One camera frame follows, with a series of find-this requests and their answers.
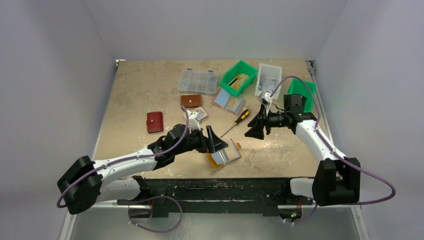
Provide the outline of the mustard yellow card holder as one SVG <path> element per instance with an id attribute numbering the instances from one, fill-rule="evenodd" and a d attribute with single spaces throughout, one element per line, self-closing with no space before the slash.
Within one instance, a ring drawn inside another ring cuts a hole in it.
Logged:
<path id="1" fill-rule="evenodd" d="M 228 147 L 215 153 L 206 154 L 211 167 L 214 169 L 224 167 L 243 157 L 239 142 L 234 142 L 231 138 L 229 138 L 226 142 L 228 143 Z"/>

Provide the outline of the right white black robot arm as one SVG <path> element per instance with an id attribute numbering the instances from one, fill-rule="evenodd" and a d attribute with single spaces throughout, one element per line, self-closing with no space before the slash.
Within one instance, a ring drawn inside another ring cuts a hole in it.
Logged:
<path id="1" fill-rule="evenodd" d="M 261 107 L 248 124 L 245 137 L 263 140 L 273 128 L 290 129 L 311 152 L 318 163 L 314 178 L 295 177 L 283 187 L 282 196 L 307 197 L 319 206 L 355 204 L 360 197 L 360 163 L 348 158 L 329 141 L 311 112 L 305 112 L 303 96 L 284 95 L 283 111 L 272 112 L 270 93 L 259 95 Z"/>

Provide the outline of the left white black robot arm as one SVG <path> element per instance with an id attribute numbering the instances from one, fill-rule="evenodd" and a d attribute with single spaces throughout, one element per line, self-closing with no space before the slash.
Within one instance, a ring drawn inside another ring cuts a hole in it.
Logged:
<path id="1" fill-rule="evenodd" d="M 214 154 L 228 148 L 228 143 L 219 138 L 210 125 L 206 126 L 206 133 L 177 124 L 166 135 L 133 153 L 106 160 L 91 160 L 87 155 L 79 157 L 57 181 L 61 195 L 56 206 L 66 208 L 73 215 L 82 213 L 95 203 L 107 200 L 107 185 L 121 183 L 130 187 L 124 177 L 166 167 L 177 155 L 186 152 Z"/>

